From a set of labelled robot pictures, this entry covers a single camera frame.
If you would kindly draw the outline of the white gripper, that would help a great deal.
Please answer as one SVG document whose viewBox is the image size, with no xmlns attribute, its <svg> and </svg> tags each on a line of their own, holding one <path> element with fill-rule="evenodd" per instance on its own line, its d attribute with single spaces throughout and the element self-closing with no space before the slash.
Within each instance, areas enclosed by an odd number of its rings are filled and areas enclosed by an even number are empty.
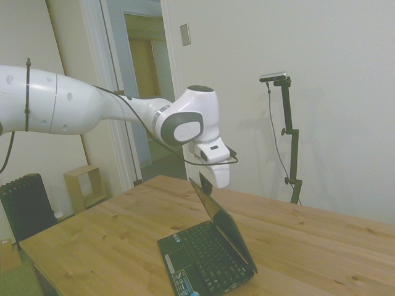
<svg viewBox="0 0 395 296">
<path fill-rule="evenodd" d="M 188 150 L 192 153 L 192 162 L 199 172 L 202 190 L 211 195 L 213 186 L 223 188 L 230 182 L 230 151 L 223 142 L 191 142 Z"/>
</svg>

